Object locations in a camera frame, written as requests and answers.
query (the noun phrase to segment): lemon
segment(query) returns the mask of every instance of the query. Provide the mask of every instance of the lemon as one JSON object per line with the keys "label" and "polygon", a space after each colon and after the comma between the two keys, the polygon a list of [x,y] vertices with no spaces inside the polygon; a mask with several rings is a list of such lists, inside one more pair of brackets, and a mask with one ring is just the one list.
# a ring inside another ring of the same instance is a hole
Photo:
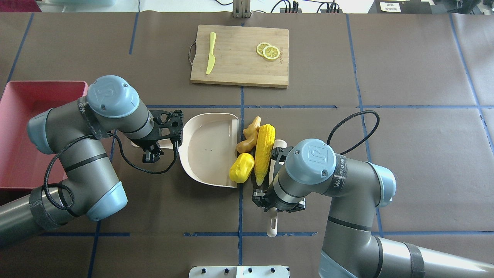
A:
{"label": "lemon", "polygon": [[260,56],[263,56],[264,55],[262,54],[262,50],[266,47],[266,46],[270,46],[269,43],[260,43],[257,45],[255,51],[257,52],[257,54],[259,54]]}
{"label": "lemon", "polygon": [[268,60],[276,60],[280,57],[280,50],[276,46],[266,46],[262,50],[262,55]]}

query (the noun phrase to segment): white dustpan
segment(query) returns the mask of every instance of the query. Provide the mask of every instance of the white dustpan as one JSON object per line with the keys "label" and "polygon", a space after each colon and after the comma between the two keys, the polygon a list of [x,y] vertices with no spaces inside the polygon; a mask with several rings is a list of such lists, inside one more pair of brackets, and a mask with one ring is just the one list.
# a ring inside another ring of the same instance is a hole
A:
{"label": "white dustpan", "polygon": [[[239,119],[233,114],[206,113],[190,119],[184,125],[178,148],[185,172],[206,185],[237,188],[229,178],[229,170],[237,160],[238,130]],[[169,140],[159,143],[160,148],[173,148]]]}

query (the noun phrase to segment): red cloth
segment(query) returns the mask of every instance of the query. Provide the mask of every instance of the red cloth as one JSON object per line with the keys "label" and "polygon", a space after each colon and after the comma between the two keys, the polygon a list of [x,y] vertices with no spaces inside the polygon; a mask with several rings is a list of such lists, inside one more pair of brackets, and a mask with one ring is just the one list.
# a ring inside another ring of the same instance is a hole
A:
{"label": "red cloth", "polygon": [[41,11],[36,0],[0,0],[0,12],[34,12]]}

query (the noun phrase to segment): yellow corn cob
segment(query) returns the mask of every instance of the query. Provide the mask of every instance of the yellow corn cob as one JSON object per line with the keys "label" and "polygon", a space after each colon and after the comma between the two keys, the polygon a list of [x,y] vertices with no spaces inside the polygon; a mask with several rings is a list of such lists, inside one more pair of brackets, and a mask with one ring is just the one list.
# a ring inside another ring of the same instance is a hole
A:
{"label": "yellow corn cob", "polygon": [[272,125],[263,125],[259,128],[257,145],[255,147],[254,174],[257,185],[261,185],[264,176],[268,173],[271,161],[271,150],[275,142],[275,128]]}

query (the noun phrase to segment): knife blade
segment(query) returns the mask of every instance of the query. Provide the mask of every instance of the knife blade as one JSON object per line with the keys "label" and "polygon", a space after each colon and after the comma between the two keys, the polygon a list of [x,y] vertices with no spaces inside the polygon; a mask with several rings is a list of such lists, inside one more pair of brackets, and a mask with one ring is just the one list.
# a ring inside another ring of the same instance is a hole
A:
{"label": "knife blade", "polygon": [[207,60],[207,69],[206,74],[210,74],[214,67],[214,62],[216,61],[216,57],[214,57],[214,43],[216,42],[216,33],[211,32],[209,34],[209,58]]}

